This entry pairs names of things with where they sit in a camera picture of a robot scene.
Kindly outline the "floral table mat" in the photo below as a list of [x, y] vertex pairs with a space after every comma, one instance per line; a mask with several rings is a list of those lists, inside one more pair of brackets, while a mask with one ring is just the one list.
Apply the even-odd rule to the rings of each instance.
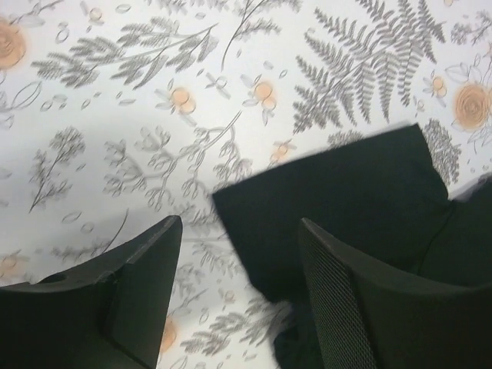
[[158, 367], [274, 368], [210, 194], [404, 121], [450, 193], [490, 172], [489, 1], [3, 1], [1, 283], [177, 214]]

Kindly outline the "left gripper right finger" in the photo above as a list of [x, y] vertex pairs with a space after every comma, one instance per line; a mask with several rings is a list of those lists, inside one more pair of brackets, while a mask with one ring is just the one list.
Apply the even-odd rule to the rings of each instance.
[[347, 245], [313, 221], [299, 229], [326, 368], [489, 368], [491, 286], [422, 278]]

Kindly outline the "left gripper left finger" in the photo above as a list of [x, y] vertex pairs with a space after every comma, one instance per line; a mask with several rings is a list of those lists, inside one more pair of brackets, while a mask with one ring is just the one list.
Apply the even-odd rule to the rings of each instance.
[[3, 368], [154, 368], [181, 249], [169, 216], [36, 284], [1, 289]]

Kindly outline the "black t shirt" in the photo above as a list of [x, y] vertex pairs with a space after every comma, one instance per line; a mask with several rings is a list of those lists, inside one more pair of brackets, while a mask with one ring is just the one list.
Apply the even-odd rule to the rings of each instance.
[[319, 152], [216, 191], [213, 202], [252, 286], [292, 307], [274, 339], [282, 368], [326, 368], [301, 260], [301, 221], [432, 281], [491, 286], [491, 179], [456, 198], [419, 125]]

